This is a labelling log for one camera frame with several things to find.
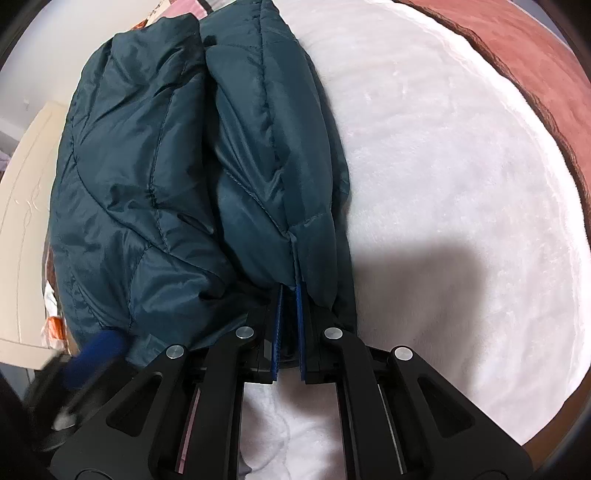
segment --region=metal screw head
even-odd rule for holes
[[[251,327],[248,327],[248,326],[240,327],[239,329],[236,330],[236,336],[238,338],[241,338],[242,340],[250,338],[254,334],[255,334],[255,331]]]
[[[330,327],[324,331],[324,336],[329,340],[338,340],[343,336],[343,330],[337,327]]]
[[[398,360],[404,360],[405,362],[413,357],[413,351],[405,346],[399,346],[395,351],[394,355]]]
[[[166,356],[168,358],[179,358],[183,356],[184,348],[182,345],[171,345],[166,349]]]

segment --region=white plush fabric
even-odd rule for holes
[[[591,362],[591,256],[564,159],[462,37],[390,0],[275,0],[332,103],[359,334],[413,347],[520,443]],[[345,478],[332,385],[247,385],[248,480]]]

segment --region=wall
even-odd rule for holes
[[[52,0],[0,71],[0,141],[11,153],[48,100],[68,105],[88,57],[158,0]]]

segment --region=dark teal puffer jacket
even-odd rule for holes
[[[51,194],[75,340],[123,328],[146,364],[300,280],[355,331],[348,193],[320,84],[271,1],[116,35],[82,72]]]

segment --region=blue gripper pad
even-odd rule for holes
[[[306,335],[304,331],[304,309],[301,303],[301,283],[298,282],[295,287],[298,350],[300,353],[300,376],[302,380],[306,380]]]
[[[131,339],[120,330],[103,330],[66,364],[61,384],[67,390],[81,388],[104,365],[129,351]]]
[[[275,311],[275,328],[273,330],[273,354],[271,357],[271,375],[277,380],[279,362],[281,360],[281,324],[283,322],[283,285],[279,285],[277,294],[277,309]]]

